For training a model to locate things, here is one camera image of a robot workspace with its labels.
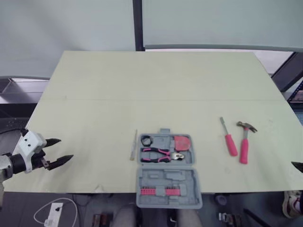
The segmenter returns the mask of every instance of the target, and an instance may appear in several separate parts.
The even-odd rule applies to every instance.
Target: shoe
[[[296,201],[300,201],[300,191],[286,191],[284,192],[284,202],[282,211],[287,218],[296,218],[302,214],[294,207]]]

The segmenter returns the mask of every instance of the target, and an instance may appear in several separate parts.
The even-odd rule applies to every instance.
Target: hammer head
[[[248,123],[243,123],[243,122],[237,122],[237,126],[241,126],[244,129],[250,129],[252,132],[257,132],[258,130],[255,129],[255,127],[253,127],[252,125],[248,124]]]

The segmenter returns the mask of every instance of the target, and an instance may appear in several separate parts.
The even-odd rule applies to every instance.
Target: person's leg
[[[202,227],[197,210],[177,210],[178,227]]]
[[[123,206],[113,220],[112,227],[136,227],[137,207],[133,204]]]
[[[287,218],[296,218],[302,215],[303,194],[300,191],[284,192],[282,211]]]

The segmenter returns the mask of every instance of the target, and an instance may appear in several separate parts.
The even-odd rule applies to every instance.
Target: case latch
[[[170,129],[160,129],[161,134],[170,134]]]

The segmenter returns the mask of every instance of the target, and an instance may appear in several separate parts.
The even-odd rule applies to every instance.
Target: pink hammer
[[[258,130],[248,123],[237,122],[237,126],[241,126],[244,128],[244,138],[241,144],[240,162],[243,164],[247,164],[248,163],[248,138],[247,138],[248,130],[251,130],[252,132],[257,132]]]

